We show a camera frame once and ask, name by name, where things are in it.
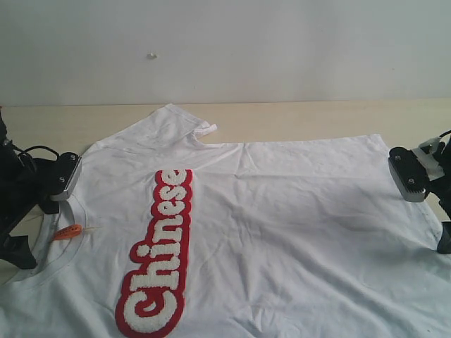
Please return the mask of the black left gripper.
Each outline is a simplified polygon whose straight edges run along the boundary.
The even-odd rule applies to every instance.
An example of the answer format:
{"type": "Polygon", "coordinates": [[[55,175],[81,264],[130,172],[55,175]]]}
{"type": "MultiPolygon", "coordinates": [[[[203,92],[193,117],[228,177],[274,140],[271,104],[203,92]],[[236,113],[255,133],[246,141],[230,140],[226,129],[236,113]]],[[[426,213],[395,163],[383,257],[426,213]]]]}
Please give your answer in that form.
{"type": "Polygon", "coordinates": [[[60,154],[47,146],[18,148],[7,137],[5,122],[1,122],[1,260],[21,270],[37,267],[27,235],[11,236],[15,226],[38,205],[44,214],[58,214],[60,203],[52,201],[44,187],[45,173],[53,160],[33,158],[30,152],[43,149],[56,158],[60,154]]]}

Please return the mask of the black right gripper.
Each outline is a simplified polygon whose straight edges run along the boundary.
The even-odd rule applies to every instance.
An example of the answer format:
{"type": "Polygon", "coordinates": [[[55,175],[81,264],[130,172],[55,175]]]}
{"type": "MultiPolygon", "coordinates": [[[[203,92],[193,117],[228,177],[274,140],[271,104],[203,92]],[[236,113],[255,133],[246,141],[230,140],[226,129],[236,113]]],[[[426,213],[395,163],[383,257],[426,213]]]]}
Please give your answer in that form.
{"type": "MultiPolygon", "coordinates": [[[[426,142],[422,149],[431,157],[432,164],[427,166],[428,183],[426,194],[432,193],[438,197],[439,205],[450,218],[450,132],[443,132],[426,142]]],[[[437,245],[439,254],[451,254],[451,222],[442,222],[443,231],[437,245]]]]}

